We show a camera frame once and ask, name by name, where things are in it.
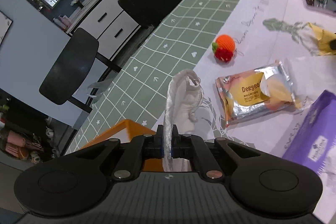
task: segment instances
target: chair leg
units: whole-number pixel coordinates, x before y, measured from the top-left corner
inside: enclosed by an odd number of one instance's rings
[[[87,113],[90,113],[92,111],[92,108],[88,105],[82,103],[80,100],[76,99],[75,97],[71,96],[68,100],[70,103],[74,104],[76,107],[79,107],[80,109],[84,110]]]
[[[116,64],[114,64],[111,60],[107,59],[105,56],[101,55],[99,52],[97,52],[96,58],[100,62],[102,62],[103,64],[105,64],[107,67],[109,67],[112,70],[114,70],[115,72],[120,72],[121,71],[121,67],[119,67]]]

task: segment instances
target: orange crochet ball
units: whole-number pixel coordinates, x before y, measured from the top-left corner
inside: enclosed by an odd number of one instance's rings
[[[217,37],[216,43],[220,48],[226,49],[231,52],[234,52],[236,49],[235,41],[229,35],[226,34]]]

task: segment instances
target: white cabinet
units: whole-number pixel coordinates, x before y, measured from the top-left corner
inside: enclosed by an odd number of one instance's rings
[[[123,11],[98,39],[98,52],[110,59],[137,26],[138,23]]]
[[[98,52],[113,58],[140,27],[119,6],[118,0],[92,0],[74,21],[68,33],[83,28],[99,41]]]
[[[118,4],[118,0],[102,0],[85,17],[79,27],[98,39],[113,20],[118,17],[122,10],[123,9]]]

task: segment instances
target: crocheted strawberry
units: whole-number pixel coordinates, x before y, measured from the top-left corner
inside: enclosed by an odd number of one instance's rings
[[[216,42],[212,43],[212,51],[215,57],[225,63],[229,62],[235,52],[236,44],[228,35],[220,35]]]

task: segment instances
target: screw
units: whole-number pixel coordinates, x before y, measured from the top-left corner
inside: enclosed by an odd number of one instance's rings
[[[210,170],[206,172],[206,175],[208,178],[211,178],[211,179],[219,179],[220,177],[223,176],[223,173],[217,170]]]
[[[118,179],[125,179],[128,178],[131,175],[131,173],[127,170],[118,170],[114,172],[114,176]]]

